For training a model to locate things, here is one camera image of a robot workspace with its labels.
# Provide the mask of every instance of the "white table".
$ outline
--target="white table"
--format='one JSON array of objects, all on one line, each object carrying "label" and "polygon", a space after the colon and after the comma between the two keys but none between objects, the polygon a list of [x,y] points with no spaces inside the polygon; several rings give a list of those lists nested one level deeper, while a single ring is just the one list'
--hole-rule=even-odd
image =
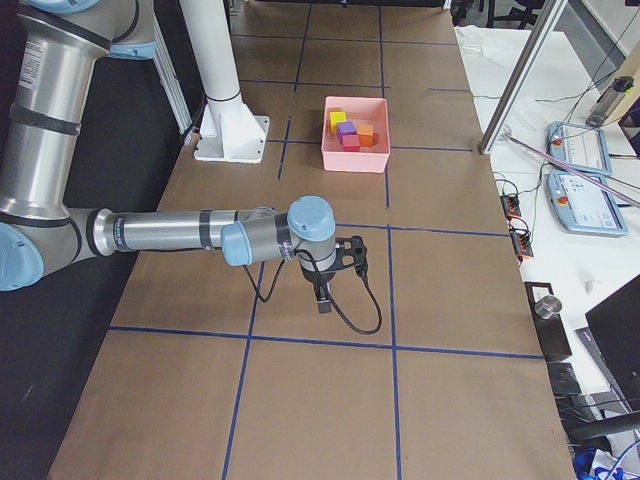
[{"label": "white table", "polygon": [[[457,28],[458,43],[474,95],[476,111],[484,131],[496,108],[529,32],[521,30]],[[598,76],[610,72],[600,72]],[[575,98],[559,102],[541,102],[577,95],[585,90],[590,77],[580,63],[565,35],[554,32],[547,40],[533,71],[527,79],[507,124],[514,137],[546,151],[546,129],[562,120],[576,102]],[[583,123],[590,107],[598,98],[593,89],[585,96],[574,115],[574,123]],[[609,151],[633,154],[617,125],[605,126]],[[491,152],[494,172],[514,182],[519,190],[536,186],[541,160],[513,145],[497,144]],[[612,160],[613,176],[640,184],[640,161]],[[629,235],[604,238],[566,233],[548,202],[546,176],[537,197],[533,193],[520,196],[523,218],[533,227],[532,249],[535,257],[525,260],[520,268],[523,281],[551,283],[555,295],[562,301],[561,312],[569,344],[573,351],[571,363],[584,393],[609,390],[599,368],[582,346],[575,330],[585,327],[585,313],[615,290],[640,273],[640,210],[622,210]],[[640,192],[608,182],[633,198]]]}]

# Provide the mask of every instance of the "blue tape grid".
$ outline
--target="blue tape grid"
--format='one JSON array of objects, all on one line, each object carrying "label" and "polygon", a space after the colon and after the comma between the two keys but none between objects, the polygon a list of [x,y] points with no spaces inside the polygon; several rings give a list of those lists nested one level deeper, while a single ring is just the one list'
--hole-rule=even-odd
[{"label": "blue tape grid", "polygon": [[[466,356],[481,356],[481,357],[495,357],[495,358],[518,358],[518,359],[530,359],[530,360],[543,360],[542,355],[530,355],[530,354],[518,354],[518,353],[505,353],[505,352],[492,352],[492,351],[477,351],[477,350],[461,350],[461,349],[447,349],[447,348],[433,348],[422,347],[412,345],[398,345],[397,341],[397,328],[396,328],[396,306],[395,306],[395,286],[394,286],[394,266],[393,266],[393,232],[398,231],[426,231],[432,233],[445,233],[445,234],[459,234],[459,235],[481,235],[481,236],[493,236],[493,237],[508,237],[506,234],[492,234],[485,232],[462,232],[462,231],[449,231],[438,229],[426,229],[426,228],[405,228],[392,225],[357,225],[357,224],[339,224],[339,226],[357,227],[357,228],[371,228],[384,230],[387,234],[387,256],[389,265],[389,303],[390,303],[390,329],[391,329],[391,344],[380,343],[359,343],[359,342],[344,342],[333,340],[319,340],[309,338],[290,338],[290,337],[274,337],[266,335],[254,335],[254,325],[256,322],[256,311],[258,305],[257,297],[254,298],[253,307],[251,311],[251,320],[249,323],[249,329],[246,335],[224,332],[209,332],[209,331],[192,331],[192,330],[179,330],[179,329],[165,329],[165,328],[153,328],[153,327],[135,327],[135,326],[111,326],[109,329],[112,331],[120,332],[139,332],[139,333],[155,333],[165,335],[185,335],[185,336],[198,336],[198,337],[212,337],[212,338],[231,338],[236,340],[245,341],[244,355],[242,359],[242,367],[240,370],[240,378],[238,380],[238,388],[236,391],[236,398],[233,408],[233,414],[231,419],[231,425],[229,428],[229,435],[227,440],[227,448],[225,452],[225,460],[223,465],[223,472],[221,480],[227,480],[229,473],[229,465],[231,462],[231,455],[233,451],[233,441],[236,432],[236,426],[240,408],[242,406],[242,391],[245,383],[247,365],[249,362],[249,355],[251,345],[254,342],[275,342],[275,343],[291,343],[291,344],[305,344],[305,345],[322,345],[344,348],[360,348],[360,349],[377,349],[386,350],[391,353],[392,360],[392,372],[393,372],[393,401],[394,401],[394,427],[395,427],[395,449],[396,449],[396,480],[402,480],[402,441],[401,441],[401,417],[400,417],[400,395],[399,395],[399,375],[398,375],[398,352],[418,352],[418,353],[432,353],[432,354],[445,354],[445,355],[466,355]],[[260,268],[258,276],[258,288],[261,288],[264,277],[264,265]]]},{"label": "blue tape grid", "polygon": [[406,45],[441,45],[441,46],[449,46],[449,47],[457,47],[457,43],[449,43],[449,42],[421,42],[421,41],[410,41],[410,40],[382,40],[382,35],[379,40],[371,40],[367,38],[326,38],[326,37],[297,37],[297,36],[286,36],[286,35],[249,35],[249,34],[231,34],[231,37],[238,38],[272,38],[279,40],[322,40],[327,42],[356,42],[356,43],[396,43],[396,44],[406,44]]},{"label": "blue tape grid", "polygon": [[[384,82],[384,60],[383,60],[383,46],[385,43],[405,43],[405,44],[424,44],[424,45],[450,45],[457,46],[453,43],[439,43],[439,42],[402,42],[402,41],[385,41],[382,37],[382,8],[378,6],[378,25],[379,25],[379,39],[378,40],[358,40],[358,39],[328,39],[319,37],[308,37],[309,24],[311,19],[311,11],[313,4],[309,5],[309,11],[307,13],[307,21],[305,25],[305,32],[303,37],[280,37],[280,36],[258,36],[258,35],[232,35],[236,37],[251,37],[251,38],[286,38],[286,39],[300,39],[302,40],[302,48],[300,51],[300,58],[298,61],[298,68],[296,72],[296,79],[294,82],[283,81],[263,81],[263,80],[242,80],[244,82],[259,82],[259,83],[284,83],[292,84],[294,86],[294,92],[297,91],[299,85],[319,85],[319,86],[344,86],[344,87],[365,87],[365,88],[380,88],[382,90],[382,97],[385,97],[385,89],[390,88],[385,86]],[[379,43],[380,45],[380,85],[345,85],[345,84],[319,84],[310,82],[300,82],[300,70],[302,67],[302,60],[304,55],[304,46],[306,40],[331,40],[331,41],[345,41],[345,42],[372,42]],[[430,88],[433,91],[468,91],[458,89],[446,89],[446,88]],[[294,141],[289,140],[289,132],[291,128],[291,118],[287,122],[287,128],[285,132],[284,140],[269,140],[271,143],[282,143],[282,155],[280,158],[280,164],[278,168],[278,180],[282,178],[282,171],[284,168],[284,159],[286,154],[286,148],[289,143],[292,144],[314,144],[318,145],[319,142],[307,142],[307,141]],[[463,148],[439,148],[439,147],[411,147],[411,146],[392,146],[395,149],[410,149],[410,150],[432,150],[432,151],[463,151],[470,152],[471,149]],[[385,189],[386,189],[386,206],[390,207],[390,187],[388,171],[385,169]],[[519,358],[519,359],[531,359],[531,360],[543,360],[541,355],[528,355],[528,354],[514,354],[503,352],[490,352],[490,351],[474,351],[474,350],[456,350],[445,348],[430,348],[419,346],[405,346],[397,344],[396,334],[396,317],[395,317],[395,291],[393,281],[393,250],[392,250],[392,236],[394,231],[423,231],[430,233],[442,233],[442,234],[454,234],[454,235],[479,235],[490,237],[508,237],[507,234],[487,233],[487,232],[471,232],[471,231],[455,231],[455,230],[441,230],[441,229],[429,229],[418,227],[398,227],[391,225],[357,225],[357,224],[339,224],[344,227],[356,227],[365,229],[380,229],[387,232],[388,243],[388,264],[389,264],[389,292],[390,292],[390,327],[391,327],[391,345],[375,344],[375,343],[359,343],[359,342],[342,342],[331,340],[316,340],[305,338],[287,338],[287,337],[270,337],[262,335],[253,335],[253,329],[256,320],[257,311],[257,297],[254,299],[253,308],[251,312],[251,320],[249,323],[249,330],[246,335],[233,334],[224,332],[208,332],[208,331],[192,331],[192,330],[179,330],[179,329],[164,329],[164,328],[152,328],[152,327],[135,327],[135,326],[111,326],[109,329],[112,331],[121,332],[140,332],[140,333],[156,333],[156,334],[168,334],[168,335],[186,335],[186,336],[199,336],[199,337],[212,337],[212,338],[230,338],[236,340],[245,341],[245,350],[242,360],[242,366],[240,370],[240,378],[238,380],[238,388],[236,391],[236,398],[234,403],[234,410],[231,420],[231,426],[229,429],[229,436],[227,441],[227,449],[225,452],[225,461],[223,465],[222,480],[226,480],[229,473],[229,465],[231,461],[231,454],[233,450],[233,441],[236,431],[236,425],[238,415],[242,403],[242,391],[244,387],[247,365],[249,362],[249,354],[251,345],[253,342],[279,342],[279,343],[295,343],[295,344],[307,344],[307,345],[324,345],[335,347],[348,347],[348,348],[365,348],[365,349],[382,349],[389,350],[392,356],[392,369],[393,369],[393,397],[394,397],[394,415],[395,415],[395,448],[396,448],[396,468],[397,468],[397,480],[402,480],[402,444],[401,444],[401,422],[400,422],[400,401],[399,401],[399,387],[398,387],[398,358],[397,354],[400,351],[407,352],[421,352],[421,353],[438,353],[448,355],[472,355],[472,356],[484,356],[484,357],[498,357],[498,358]],[[258,277],[258,287],[262,285],[264,274],[264,266],[260,269]]]},{"label": "blue tape grid", "polygon": [[[132,333],[157,333],[161,335],[182,335],[187,337],[210,337],[210,338],[232,338],[234,340],[247,340],[249,335],[242,333],[225,333],[225,332],[208,332],[203,330],[180,330],[173,328],[156,328],[156,327],[135,327],[126,325],[111,325],[109,330],[114,332],[132,332]],[[384,343],[360,343],[360,342],[342,342],[338,340],[320,340],[314,338],[295,338],[295,337],[272,337],[269,335],[251,335],[252,343],[255,342],[273,342],[273,343],[293,343],[303,345],[319,345],[329,347],[346,347],[346,348],[365,348],[376,350],[393,350],[393,345]],[[527,353],[507,353],[507,352],[490,352],[484,350],[461,350],[455,348],[435,348],[421,347],[417,345],[396,345],[395,350],[398,352],[418,352],[418,353],[440,353],[445,355],[462,355],[472,357],[494,357],[494,358],[519,358],[523,360],[544,360],[542,355],[532,355]]]}]

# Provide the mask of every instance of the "black monitor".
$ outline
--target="black monitor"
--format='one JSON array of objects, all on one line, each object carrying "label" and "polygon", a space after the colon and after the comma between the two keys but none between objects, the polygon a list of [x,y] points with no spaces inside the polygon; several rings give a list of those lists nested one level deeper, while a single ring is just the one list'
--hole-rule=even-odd
[{"label": "black monitor", "polygon": [[602,359],[633,410],[640,410],[640,275],[587,312]]}]

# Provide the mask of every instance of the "pink bin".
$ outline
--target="pink bin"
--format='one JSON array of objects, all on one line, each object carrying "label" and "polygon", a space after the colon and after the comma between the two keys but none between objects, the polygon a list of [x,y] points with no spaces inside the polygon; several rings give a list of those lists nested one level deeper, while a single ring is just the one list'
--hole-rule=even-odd
[{"label": "pink bin", "polygon": [[[356,127],[362,123],[373,125],[373,147],[361,147],[359,152],[342,150],[337,135],[331,134],[329,112],[342,110]],[[382,173],[391,153],[387,100],[364,97],[327,97],[324,104],[324,132],[322,159],[324,169],[340,172]]]}]

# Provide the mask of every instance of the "blue tape line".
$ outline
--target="blue tape line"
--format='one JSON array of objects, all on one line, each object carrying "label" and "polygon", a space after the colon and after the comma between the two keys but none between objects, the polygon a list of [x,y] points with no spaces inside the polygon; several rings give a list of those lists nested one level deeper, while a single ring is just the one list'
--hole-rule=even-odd
[{"label": "blue tape line", "polygon": [[349,227],[349,228],[369,228],[376,230],[386,230],[390,229],[393,231],[399,232],[429,232],[429,233],[444,233],[447,235],[472,235],[479,237],[500,237],[500,238],[509,238],[508,233],[492,233],[492,232],[473,232],[466,230],[444,230],[438,228],[426,228],[426,227],[397,227],[393,225],[383,226],[383,225],[361,225],[358,223],[336,223],[338,227]]},{"label": "blue tape line", "polygon": [[431,150],[436,152],[473,152],[471,148],[460,147],[408,147],[402,145],[391,145],[391,148],[398,150]]},{"label": "blue tape line", "polygon": [[154,328],[154,327],[132,327],[111,325],[109,330],[116,332],[138,332],[138,333],[161,333],[164,335],[187,335],[191,337],[214,337],[214,338],[234,338],[237,340],[246,340],[247,336],[238,333],[218,333],[203,332],[200,330],[176,330],[171,328]]},{"label": "blue tape line", "polygon": [[323,83],[323,82],[296,82],[287,80],[239,80],[247,83],[275,83],[280,85],[309,85],[312,87],[349,87],[349,88],[381,88],[380,85],[364,85],[359,83]]},{"label": "blue tape line", "polygon": [[319,40],[324,42],[355,42],[355,43],[378,43],[379,40],[371,40],[368,38],[324,38],[324,37],[308,37],[307,40]]},{"label": "blue tape line", "polygon": [[[264,263],[260,265],[260,274],[258,275],[258,289],[262,286],[262,277],[264,274]],[[227,439],[227,451],[224,456],[224,465],[222,467],[222,480],[226,480],[229,473],[229,462],[231,461],[231,450],[233,448],[233,438],[236,432],[236,423],[238,421],[238,412],[240,411],[240,400],[242,399],[242,388],[244,386],[244,378],[247,373],[247,364],[249,363],[249,350],[251,349],[251,335],[253,334],[253,326],[256,321],[256,311],[258,308],[258,296],[253,299],[253,308],[251,310],[251,322],[249,323],[249,332],[247,334],[247,343],[244,348],[244,356],[242,358],[242,368],[240,369],[240,380],[238,381],[238,390],[236,391],[236,401],[233,406],[233,416],[231,417],[231,427],[229,428],[229,438]]]},{"label": "blue tape line", "polygon": [[282,169],[284,168],[284,156],[287,153],[287,144],[289,138],[289,129],[291,128],[291,119],[287,120],[287,129],[284,132],[284,144],[282,145],[282,155],[280,155],[280,166],[278,167],[278,181],[282,179]]},{"label": "blue tape line", "polygon": [[400,392],[398,389],[398,352],[396,338],[395,288],[393,284],[393,248],[391,228],[387,225],[387,261],[389,263],[389,303],[391,305],[391,361],[393,368],[393,408],[396,433],[396,477],[402,480],[402,440],[400,437]]},{"label": "blue tape line", "polygon": [[382,98],[385,98],[384,87],[384,52],[382,48],[382,6],[378,5],[378,35],[380,42],[380,84],[382,85]]},{"label": "blue tape line", "polygon": [[524,360],[544,360],[544,355],[534,355],[534,354],[528,354],[528,353],[486,352],[483,350],[457,350],[457,349],[449,349],[449,348],[409,347],[409,346],[398,346],[396,347],[396,350],[401,352],[445,353],[448,355],[470,355],[475,357],[520,358]]},{"label": "blue tape line", "polygon": [[[395,322],[395,305],[392,306],[394,312]],[[207,332],[201,330],[176,330],[169,328],[154,328],[154,327],[133,327],[133,326],[110,326],[109,330],[120,332],[134,332],[134,333],[157,333],[161,335],[186,335],[191,337],[212,337],[212,338],[232,338],[235,340],[247,340],[248,335],[236,334],[236,333],[220,333],[220,332]],[[354,348],[373,348],[378,350],[392,350],[392,345],[385,345],[382,343],[358,343],[358,342],[342,342],[337,340],[317,340],[310,338],[292,338],[292,337],[271,337],[267,335],[251,335],[251,340],[274,342],[274,343],[300,343],[306,345],[325,345],[333,347],[354,347]],[[479,357],[502,357],[502,358],[523,358],[540,360],[544,359],[541,355],[532,355],[526,353],[503,353],[503,352],[487,352],[482,350],[459,350],[448,348],[435,348],[435,347],[419,347],[410,345],[396,345],[398,351],[407,352],[422,352],[422,353],[441,353],[449,355],[473,355]]]},{"label": "blue tape line", "polygon": [[391,193],[389,189],[389,166],[384,169],[384,189],[385,189],[385,201],[387,208],[391,207]]},{"label": "blue tape line", "polygon": [[298,91],[298,82],[300,81],[300,70],[302,69],[302,59],[304,58],[304,47],[307,43],[307,33],[309,33],[309,24],[311,23],[311,9],[313,8],[313,3],[309,4],[309,11],[307,12],[307,23],[304,26],[304,37],[302,39],[302,48],[300,49],[300,59],[298,60],[298,71],[296,73],[296,83],[293,86],[293,91]]},{"label": "blue tape line", "polygon": [[[233,33],[232,37],[240,37],[240,38],[275,38],[282,40],[323,40],[327,42],[366,42],[366,43],[377,43],[380,40],[370,40],[366,38],[325,38],[325,37],[307,37],[306,31],[304,37],[291,36],[288,37],[286,35],[249,35],[244,33]],[[448,47],[457,47],[457,43],[449,43],[449,42],[421,42],[421,41],[410,41],[410,40],[383,40],[383,43],[396,43],[396,44],[406,44],[406,45],[443,45]]]},{"label": "blue tape line", "polygon": [[449,42],[420,42],[420,41],[409,41],[409,40],[385,40],[384,43],[399,43],[405,45],[441,45],[447,47],[457,47],[457,43],[449,43]]},{"label": "blue tape line", "polygon": [[373,348],[378,350],[391,350],[391,345],[385,345],[382,343],[341,342],[338,340],[314,340],[311,338],[270,337],[267,335],[254,335],[252,339],[262,340],[265,342],[300,343],[305,345],[325,345],[325,346],[332,346],[332,347]]},{"label": "blue tape line", "polygon": [[322,145],[321,142],[311,142],[307,140],[267,140],[267,143],[298,143],[301,145]]},{"label": "blue tape line", "polygon": [[429,87],[429,88],[427,88],[427,90],[431,90],[433,92],[465,92],[465,93],[471,93],[471,90],[469,90],[468,88],[432,88],[432,87]]}]

